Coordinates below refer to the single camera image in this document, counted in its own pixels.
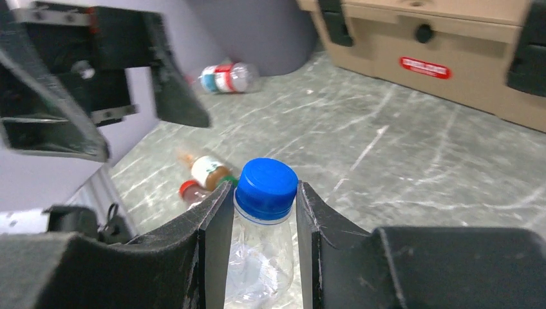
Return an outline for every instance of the sauce bottle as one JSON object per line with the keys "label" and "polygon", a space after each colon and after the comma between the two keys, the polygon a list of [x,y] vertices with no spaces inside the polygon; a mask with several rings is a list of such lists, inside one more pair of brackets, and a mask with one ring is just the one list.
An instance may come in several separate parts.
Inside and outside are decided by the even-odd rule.
{"label": "sauce bottle", "polygon": [[211,155],[178,152],[178,159],[185,163],[191,171],[191,176],[208,191],[213,191],[222,182],[232,182],[237,185],[231,170],[225,163]]}
{"label": "sauce bottle", "polygon": [[210,191],[207,191],[196,180],[188,180],[180,186],[180,197],[187,204],[188,210],[201,204],[209,195]]}

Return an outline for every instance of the tan storage case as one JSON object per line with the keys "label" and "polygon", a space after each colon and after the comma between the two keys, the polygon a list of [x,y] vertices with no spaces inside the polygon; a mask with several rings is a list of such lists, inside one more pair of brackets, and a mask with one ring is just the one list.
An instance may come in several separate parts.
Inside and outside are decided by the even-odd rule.
{"label": "tan storage case", "polygon": [[[520,34],[530,27],[526,22],[532,1],[341,0],[341,5],[340,0],[298,1],[312,13],[336,66],[546,132],[544,83],[532,82],[532,89],[523,87],[525,92],[507,86],[509,70],[520,64],[513,64],[516,50],[529,54],[520,50],[529,48]],[[335,4],[328,6],[336,1],[339,12]],[[540,50],[546,45],[530,48],[546,55]],[[540,71],[543,68],[536,66],[544,63],[526,65]],[[538,80],[525,72],[520,75],[527,84]]]}

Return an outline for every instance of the plastic bottle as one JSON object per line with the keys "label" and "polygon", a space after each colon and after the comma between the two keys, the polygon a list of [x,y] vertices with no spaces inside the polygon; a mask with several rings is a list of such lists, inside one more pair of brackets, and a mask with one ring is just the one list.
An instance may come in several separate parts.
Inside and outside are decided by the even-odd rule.
{"label": "plastic bottle", "polygon": [[191,176],[201,187],[213,191],[222,182],[237,182],[227,164],[205,151],[177,151],[178,159],[190,169]]}
{"label": "plastic bottle", "polygon": [[199,81],[208,93],[245,93],[258,90],[258,69],[242,62],[206,67]]}
{"label": "plastic bottle", "polygon": [[201,204],[209,195],[210,191],[207,191],[196,180],[188,180],[180,186],[180,197],[187,204],[188,210]]}
{"label": "plastic bottle", "polygon": [[244,166],[234,194],[226,308],[271,308],[292,284],[294,255],[287,219],[297,183],[295,172],[277,160],[257,158]]}

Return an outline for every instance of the marble floor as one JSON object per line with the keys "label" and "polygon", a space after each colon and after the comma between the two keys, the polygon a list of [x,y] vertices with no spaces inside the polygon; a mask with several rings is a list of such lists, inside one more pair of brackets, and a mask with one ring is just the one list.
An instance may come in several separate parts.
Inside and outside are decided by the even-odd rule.
{"label": "marble floor", "polygon": [[[379,225],[525,227],[546,237],[546,134],[340,68],[325,52],[260,92],[205,95],[213,127],[160,123],[112,171],[142,232],[185,211],[176,147],[290,165],[335,210]],[[295,218],[294,253],[297,259]],[[299,264],[276,308],[302,308]]]}

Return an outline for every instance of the blue bottle cap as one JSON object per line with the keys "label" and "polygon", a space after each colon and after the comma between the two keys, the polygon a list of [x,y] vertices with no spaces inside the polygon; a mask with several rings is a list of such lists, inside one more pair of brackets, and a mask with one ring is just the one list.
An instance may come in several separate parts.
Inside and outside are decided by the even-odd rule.
{"label": "blue bottle cap", "polygon": [[280,220],[290,214],[297,183],[296,173],[283,162],[256,158],[243,167],[235,200],[238,207],[253,218]]}

